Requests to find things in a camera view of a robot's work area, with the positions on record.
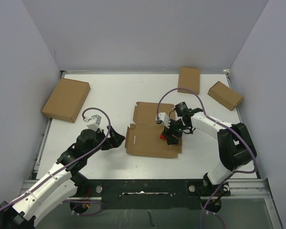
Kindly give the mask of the brown cardboard box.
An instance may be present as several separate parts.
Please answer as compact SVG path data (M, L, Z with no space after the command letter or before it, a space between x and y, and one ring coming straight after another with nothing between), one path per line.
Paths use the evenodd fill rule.
M127 127L125 149L132 156L177 158L182 152L182 141L168 145L161 137L163 124L156 123L157 103L137 102L133 123Z

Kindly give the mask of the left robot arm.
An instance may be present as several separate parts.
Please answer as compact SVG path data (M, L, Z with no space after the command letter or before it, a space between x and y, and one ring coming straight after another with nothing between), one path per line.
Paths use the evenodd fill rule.
M0 229L33 229L54 208L73 195L87 191L87 179L80 173L88 158L99 150L118 148L125 137L108 127L84 129L51 169L11 203L0 204Z

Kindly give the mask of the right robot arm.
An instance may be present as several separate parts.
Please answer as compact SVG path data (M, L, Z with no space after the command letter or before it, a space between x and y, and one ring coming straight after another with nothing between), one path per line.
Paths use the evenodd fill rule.
M256 150L248 129L243 123L222 122L208 116L201 108L188 108L185 102L177 104L174 109L178 119L173 120L167 113L156 116L158 124L164 124L160 138L168 145L177 145L183 134L192 134L201 130L212 136L218 143L219 162L203 177L202 188L208 195L213 195L227 177L240 167L253 161Z

